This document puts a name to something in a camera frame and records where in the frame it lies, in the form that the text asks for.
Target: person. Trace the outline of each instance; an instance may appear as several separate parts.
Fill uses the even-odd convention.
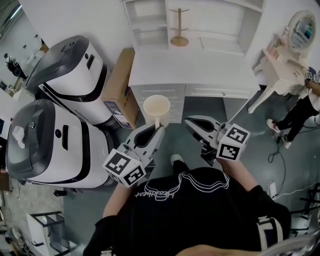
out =
[[[23,80],[26,80],[28,77],[23,72],[20,64],[16,62],[16,58],[9,56],[8,53],[4,54],[5,63],[7,68],[12,72],[15,77],[20,77]]]
[[[276,133],[290,129],[287,135],[281,137],[286,149],[291,146],[305,121],[310,117],[317,116],[320,111],[320,86],[311,80],[306,81],[305,86],[311,89],[308,96],[300,99],[282,121],[266,120],[268,127]]]
[[[174,175],[134,188],[119,183],[83,255],[256,256],[287,239],[288,209],[274,202],[241,162],[218,162],[223,171],[189,170],[175,154]],[[267,241],[260,224],[268,229]]]

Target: cardboard box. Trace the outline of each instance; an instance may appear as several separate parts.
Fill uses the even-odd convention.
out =
[[[123,49],[101,96],[119,124],[129,129],[136,128],[139,114],[136,98],[128,87],[134,58],[133,48]]]

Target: gray floor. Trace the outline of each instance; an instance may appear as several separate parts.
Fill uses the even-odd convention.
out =
[[[251,132],[248,145],[241,160],[266,190],[270,181],[276,182],[280,189],[284,178],[284,165],[277,155],[273,163],[268,162],[268,155],[277,149],[273,132],[266,126],[266,118],[281,119],[295,104],[297,99],[272,95],[253,114],[248,114],[245,107],[234,119],[235,123]],[[185,100],[183,117],[190,115],[208,115],[220,122],[226,121],[223,100],[221,98],[188,97]],[[313,120],[306,125],[314,126]],[[120,141],[124,141],[130,130],[118,131]],[[299,134],[290,149],[280,148],[286,165],[286,179],[281,193],[290,193],[302,189],[319,179],[320,130]],[[198,168],[208,166],[200,157],[201,145],[184,128],[183,124],[170,124],[163,143],[155,156],[156,168],[150,178],[168,176],[172,173],[170,156],[181,154],[188,166]],[[64,216],[69,227],[69,234],[75,243],[86,245],[95,229],[95,223],[101,218],[103,209],[113,192],[114,186],[83,190],[77,194],[68,193],[64,197]],[[284,195],[277,202],[290,210],[299,210],[303,203],[299,198],[305,194],[297,192]]]

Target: white shoe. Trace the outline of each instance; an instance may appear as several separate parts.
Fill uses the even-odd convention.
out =
[[[290,148],[291,142],[290,142],[290,141],[287,141],[287,135],[281,137],[281,140],[283,141],[283,145],[284,145],[284,147],[285,147],[286,149]]]
[[[278,123],[273,121],[272,119],[267,119],[266,124],[270,129],[274,130],[277,134],[281,132],[281,130],[279,130],[278,128]]]
[[[171,165],[174,166],[174,161],[181,161],[181,162],[183,162],[184,160],[182,159],[182,156],[181,156],[181,155],[179,155],[179,154],[173,154],[173,155],[171,156],[170,161],[171,161]]]

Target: white robot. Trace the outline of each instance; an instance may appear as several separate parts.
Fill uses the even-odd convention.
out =
[[[186,128],[203,144],[201,157],[213,165],[216,158],[238,161],[248,142],[250,132],[236,124],[220,124],[209,116],[193,115],[184,120]],[[134,130],[117,149],[113,149],[103,164],[109,176],[118,183],[130,187],[142,177],[148,176],[165,135],[165,128],[146,124]]]

